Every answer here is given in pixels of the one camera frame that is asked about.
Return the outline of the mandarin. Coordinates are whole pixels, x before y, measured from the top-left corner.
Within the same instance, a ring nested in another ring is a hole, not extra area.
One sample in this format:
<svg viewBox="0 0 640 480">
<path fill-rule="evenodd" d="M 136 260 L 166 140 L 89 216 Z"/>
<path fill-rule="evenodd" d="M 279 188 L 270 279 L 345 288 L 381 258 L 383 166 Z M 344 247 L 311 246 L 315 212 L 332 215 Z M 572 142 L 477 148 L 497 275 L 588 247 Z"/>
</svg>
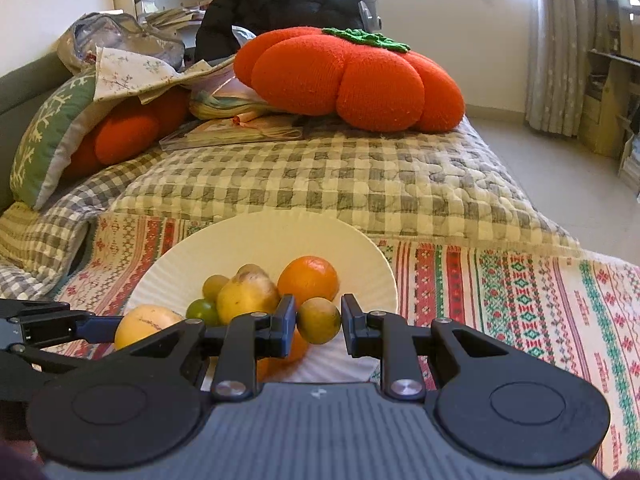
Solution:
<svg viewBox="0 0 640 480">
<path fill-rule="evenodd" d="M 340 289 L 338 274 L 328 260 L 303 256 L 292 260 L 281 272 L 277 289 L 281 296 L 291 295 L 296 308 L 312 298 L 333 301 Z"/>
</svg>

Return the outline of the checkered quilt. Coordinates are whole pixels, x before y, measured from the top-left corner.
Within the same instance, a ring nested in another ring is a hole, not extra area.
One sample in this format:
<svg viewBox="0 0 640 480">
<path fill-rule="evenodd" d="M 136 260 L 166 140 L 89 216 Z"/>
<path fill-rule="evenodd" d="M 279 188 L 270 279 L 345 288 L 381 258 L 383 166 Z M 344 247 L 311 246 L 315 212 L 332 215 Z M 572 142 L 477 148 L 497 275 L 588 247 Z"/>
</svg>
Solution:
<svg viewBox="0 0 640 480">
<path fill-rule="evenodd" d="M 374 136 L 337 122 L 303 139 L 146 153 L 1 216 L 1 293 L 37 299 L 70 273 L 107 212 L 217 222 L 266 209 L 325 214 L 372 235 L 578 247 L 544 216 L 469 122 Z"/>
</svg>

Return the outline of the folded fabric bundle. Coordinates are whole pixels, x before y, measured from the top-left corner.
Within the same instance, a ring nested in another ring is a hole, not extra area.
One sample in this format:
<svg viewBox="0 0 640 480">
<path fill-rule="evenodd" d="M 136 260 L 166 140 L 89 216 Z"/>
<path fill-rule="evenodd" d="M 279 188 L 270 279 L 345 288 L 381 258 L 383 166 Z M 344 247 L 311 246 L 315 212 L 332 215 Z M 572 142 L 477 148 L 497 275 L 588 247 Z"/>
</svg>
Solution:
<svg viewBox="0 0 640 480">
<path fill-rule="evenodd" d="M 233 65 L 217 66 L 191 86 L 189 110 L 201 120 L 228 119 L 248 115 L 250 120 L 280 113 L 235 75 Z"/>
</svg>

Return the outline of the large tomato plush cushion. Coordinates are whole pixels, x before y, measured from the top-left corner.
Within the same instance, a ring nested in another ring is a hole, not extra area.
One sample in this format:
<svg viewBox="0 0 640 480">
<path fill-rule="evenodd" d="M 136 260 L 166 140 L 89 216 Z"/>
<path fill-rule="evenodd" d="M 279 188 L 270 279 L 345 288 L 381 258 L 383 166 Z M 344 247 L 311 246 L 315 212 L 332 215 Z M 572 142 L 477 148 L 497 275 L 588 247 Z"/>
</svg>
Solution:
<svg viewBox="0 0 640 480">
<path fill-rule="evenodd" d="M 335 115 L 372 132 L 447 132 L 465 102 L 452 77 L 408 44 L 361 29 L 265 32 L 235 55 L 235 76 L 291 114 Z"/>
</svg>

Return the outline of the curtain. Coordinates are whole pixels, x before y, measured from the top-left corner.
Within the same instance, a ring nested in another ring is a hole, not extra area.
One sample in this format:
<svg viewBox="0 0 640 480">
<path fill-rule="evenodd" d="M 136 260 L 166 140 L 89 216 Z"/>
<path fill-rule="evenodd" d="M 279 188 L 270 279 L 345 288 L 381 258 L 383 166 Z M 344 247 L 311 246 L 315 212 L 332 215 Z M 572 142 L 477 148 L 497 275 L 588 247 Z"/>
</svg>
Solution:
<svg viewBox="0 0 640 480">
<path fill-rule="evenodd" d="M 525 121 L 576 136 L 588 78 L 588 52 L 605 46 L 606 0 L 534 0 Z"/>
</svg>

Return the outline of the small red plush cushion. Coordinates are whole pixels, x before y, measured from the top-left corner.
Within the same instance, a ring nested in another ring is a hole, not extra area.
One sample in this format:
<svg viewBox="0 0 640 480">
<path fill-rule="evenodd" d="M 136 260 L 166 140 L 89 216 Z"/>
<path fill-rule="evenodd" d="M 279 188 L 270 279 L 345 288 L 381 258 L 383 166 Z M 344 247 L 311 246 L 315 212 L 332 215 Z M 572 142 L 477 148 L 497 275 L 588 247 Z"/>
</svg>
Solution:
<svg viewBox="0 0 640 480">
<path fill-rule="evenodd" d="M 62 180 L 89 177 L 145 152 L 186 121 L 190 95 L 190 90 L 174 87 L 149 104 L 134 96 L 122 101 L 84 137 Z"/>
</svg>

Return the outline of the patterned red green cloth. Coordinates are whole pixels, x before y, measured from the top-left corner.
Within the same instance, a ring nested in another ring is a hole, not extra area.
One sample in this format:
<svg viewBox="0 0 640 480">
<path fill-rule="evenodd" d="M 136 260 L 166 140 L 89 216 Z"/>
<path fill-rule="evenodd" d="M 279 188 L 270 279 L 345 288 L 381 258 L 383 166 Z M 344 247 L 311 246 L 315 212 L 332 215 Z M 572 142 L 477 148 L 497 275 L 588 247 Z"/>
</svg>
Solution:
<svg viewBox="0 0 640 480">
<path fill-rule="evenodd" d="M 51 297 L 99 314 L 125 311 L 152 264 L 206 226 L 104 214 Z M 423 326 L 452 318 L 588 380 L 611 410 L 594 463 L 606 474 L 638 467 L 638 266 L 580 248 L 364 235 L 392 268 L 397 313 Z"/>
</svg>

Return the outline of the brown yellow pear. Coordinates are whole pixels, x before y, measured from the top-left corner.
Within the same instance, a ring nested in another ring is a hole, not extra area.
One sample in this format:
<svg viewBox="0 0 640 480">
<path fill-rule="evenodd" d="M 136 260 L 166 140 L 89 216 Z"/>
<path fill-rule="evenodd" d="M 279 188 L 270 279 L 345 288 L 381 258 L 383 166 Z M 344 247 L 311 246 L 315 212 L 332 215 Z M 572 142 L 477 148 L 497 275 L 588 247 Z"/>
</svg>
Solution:
<svg viewBox="0 0 640 480">
<path fill-rule="evenodd" d="M 236 274 L 222 286 L 216 308 L 222 325 L 228 325 L 239 315 L 277 310 L 280 295 L 277 287 L 266 274 L 244 272 Z"/>
</svg>

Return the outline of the tan longan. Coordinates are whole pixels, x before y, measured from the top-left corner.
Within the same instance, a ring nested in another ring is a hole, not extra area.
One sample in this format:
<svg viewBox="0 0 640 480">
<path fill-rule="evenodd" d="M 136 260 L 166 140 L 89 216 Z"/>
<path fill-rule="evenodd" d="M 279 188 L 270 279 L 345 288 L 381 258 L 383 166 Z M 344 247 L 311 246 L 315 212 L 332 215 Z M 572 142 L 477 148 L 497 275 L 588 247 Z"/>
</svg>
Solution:
<svg viewBox="0 0 640 480">
<path fill-rule="evenodd" d="M 268 273 L 255 263 L 243 264 L 235 273 L 239 280 L 249 278 L 269 278 Z"/>
<path fill-rule="evenodd" d="M 214 274 L 209 276 L 203 283 L 202 297 L 210 304 L 216 304 L 221 289 L 228 281 L 229 279 L 224 275 Z"/>
<path fill-rule="evenodd" d="M 330 300 L 314 297 L 306 300 L 297 311 L 299 333 L 310 344 L 326 344 L 341 327 L 341 315 Z"/>
</svg>

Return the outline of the large yellow melon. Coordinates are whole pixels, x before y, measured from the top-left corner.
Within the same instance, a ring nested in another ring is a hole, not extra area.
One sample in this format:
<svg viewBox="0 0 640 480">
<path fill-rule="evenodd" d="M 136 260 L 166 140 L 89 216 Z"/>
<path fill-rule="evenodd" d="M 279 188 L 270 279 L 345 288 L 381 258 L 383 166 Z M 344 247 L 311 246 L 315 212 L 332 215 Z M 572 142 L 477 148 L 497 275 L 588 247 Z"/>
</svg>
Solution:
<svg viewBox="0 0 640 480">
<path fill-rule="evenodd" d="M 128 311 L 119 322 L 114 337 L 114 348 L 122 348 L 154 335 L 169 326 L 180 323 L 183 317 L 165 307 L 142 304 Z"/>
</svg>

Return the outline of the green embroidered pillow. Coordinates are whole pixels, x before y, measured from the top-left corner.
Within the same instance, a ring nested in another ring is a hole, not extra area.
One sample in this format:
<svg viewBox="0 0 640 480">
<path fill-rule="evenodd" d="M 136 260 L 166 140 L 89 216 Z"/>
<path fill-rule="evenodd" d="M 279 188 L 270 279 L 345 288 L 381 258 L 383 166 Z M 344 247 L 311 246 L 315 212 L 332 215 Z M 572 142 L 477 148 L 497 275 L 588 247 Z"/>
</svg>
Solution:
<svg viewBox="0 0 640 480">
<path fill-rule="evenodd" d="M 111 111 L 96 102 L 96 72 L 73 76 L 40 106 L 22 136 L 10 172 L 14 198 L 41 209 L 58 188 L 81 141 Z"/>
</svg>

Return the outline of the silver storage bag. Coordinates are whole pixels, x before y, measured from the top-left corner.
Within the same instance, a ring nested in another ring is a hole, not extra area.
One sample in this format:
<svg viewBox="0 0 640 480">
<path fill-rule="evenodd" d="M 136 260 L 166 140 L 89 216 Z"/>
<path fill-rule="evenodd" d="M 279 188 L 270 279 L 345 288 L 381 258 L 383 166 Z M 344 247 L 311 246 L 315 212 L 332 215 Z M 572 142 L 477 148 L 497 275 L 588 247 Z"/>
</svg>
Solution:
<svg viewBox="0 0 640 480">
<path fill-rule="evenodd" d="M 96 64 L 98 48 L 111 48 L 160 58 L 178 70 L 186 47 L 175 36 L 140 25 L 128 13 L 93 12 L 74 21 L 58 40 L 56 54 L 78 74 Z"/>
</svg>

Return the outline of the floral cloth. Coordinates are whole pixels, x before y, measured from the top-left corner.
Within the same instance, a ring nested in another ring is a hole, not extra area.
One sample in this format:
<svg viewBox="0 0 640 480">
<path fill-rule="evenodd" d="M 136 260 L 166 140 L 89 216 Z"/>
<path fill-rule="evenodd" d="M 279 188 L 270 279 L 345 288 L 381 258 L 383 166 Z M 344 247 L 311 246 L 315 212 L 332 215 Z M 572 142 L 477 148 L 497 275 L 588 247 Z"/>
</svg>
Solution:
<svg viewBox="0 0 640 480">
<path fill-rule="evenodd" d="M 94 102 L 107 102 L 137 96 L 143 104 L 155 100 L 169 88 L 189 88 L 196 82 L 225 70 L 234 57 L 210 65 L 198 61 L 184 72 L 149 55 L 98 47 L 96 52 L 96 88 Z"/>
</svg>

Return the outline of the wooden shelf unit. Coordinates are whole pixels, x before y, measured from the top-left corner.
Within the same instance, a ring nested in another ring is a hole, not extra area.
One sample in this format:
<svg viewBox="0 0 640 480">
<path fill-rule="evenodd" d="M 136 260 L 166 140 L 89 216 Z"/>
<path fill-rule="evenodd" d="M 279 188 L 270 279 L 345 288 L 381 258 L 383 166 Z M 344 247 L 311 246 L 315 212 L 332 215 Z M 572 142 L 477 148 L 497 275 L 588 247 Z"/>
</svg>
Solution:
<svg viewBox="0 0 640 480">
<path fill-rule="evenodd" d="M 606 0 L 605 35 L 588 52 L 589 74 L 578 139 L 617 162 L 617 175 L 639 192 L 639 7 Z"/>
</svg>

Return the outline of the black jacket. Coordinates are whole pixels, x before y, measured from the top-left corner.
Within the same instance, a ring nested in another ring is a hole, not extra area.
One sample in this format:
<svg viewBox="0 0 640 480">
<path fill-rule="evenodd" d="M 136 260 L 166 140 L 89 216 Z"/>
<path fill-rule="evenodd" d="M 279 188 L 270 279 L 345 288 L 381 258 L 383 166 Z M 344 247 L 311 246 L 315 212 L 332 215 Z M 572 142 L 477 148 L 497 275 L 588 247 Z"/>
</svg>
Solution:
<svg viewBox="0 0 640 480">
<path fill-rule="evenodd" d="M 360 0 L 212 0 L 195 37 L 195 61 L 215 61 L 240 48 L 234 26 L 255 35 L 297 26 L 363 29 Z"/>
</svg>

